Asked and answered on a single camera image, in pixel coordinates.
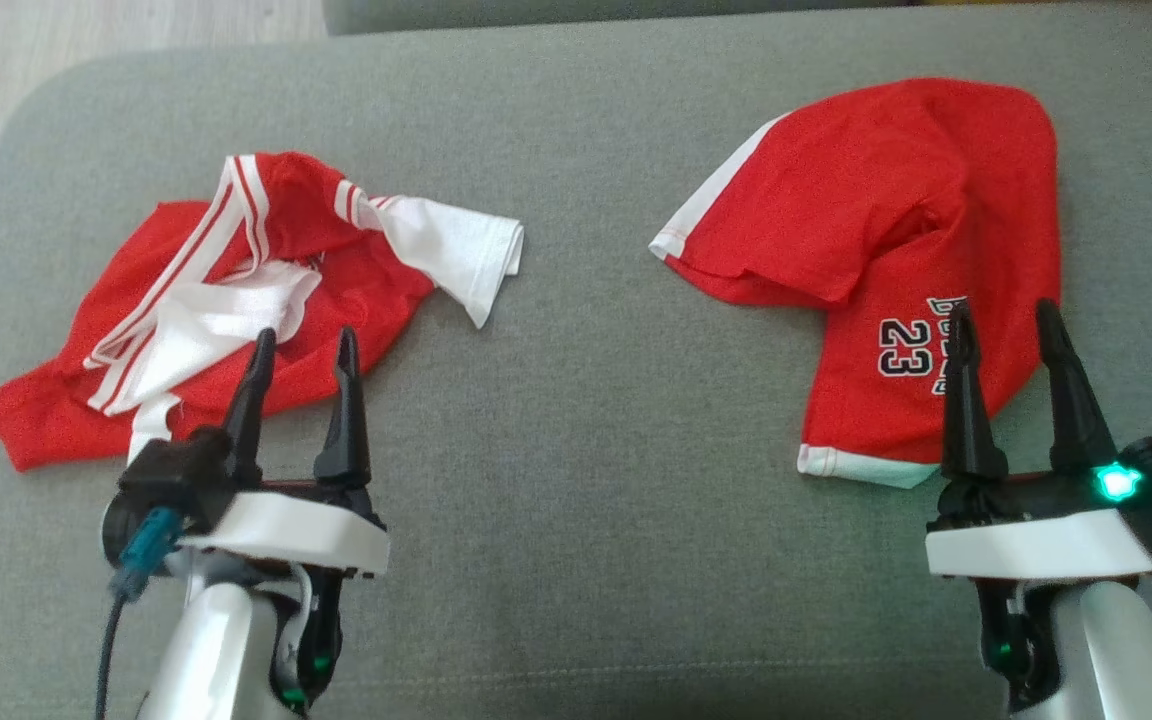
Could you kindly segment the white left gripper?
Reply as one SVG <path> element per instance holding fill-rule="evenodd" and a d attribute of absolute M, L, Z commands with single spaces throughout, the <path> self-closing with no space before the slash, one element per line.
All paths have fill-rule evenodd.
<path fill-rule="evenodd" d="M 275 329 L 262 329 L 225 416 L 230 441 L 225 469 L 237 486 L 262 484 L 257 462 L 262 409 L 273 382 L 275 351 Z M 349 325 L 340 329 L 333 373 L 338 395 L 323 450 L 314 458 L 314 479 L 364 488 L 372 479 L 364 373 L 361 347 Z M 387 532 L 358 511 L 271 491 L 238 492 L 209 532 L 183 536 L 180 547 L 376 577 L 388 573 L 391 558 Z"/>

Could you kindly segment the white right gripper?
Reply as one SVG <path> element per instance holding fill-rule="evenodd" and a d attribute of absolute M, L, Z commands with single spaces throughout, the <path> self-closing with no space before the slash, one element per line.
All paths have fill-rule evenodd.
<path fill-rule="evenodd" d="M 1011 582 L 1151 574 L 1152 473 L 1111 465 L 1117 448 L 1056 301 L 1037 302 L 1036 325 L 1055 471 L 1005 478 L 972 310 L 961 300 L 948 314 L 941 470 L 952 480 L 927 526 L 929 571 Z"/>

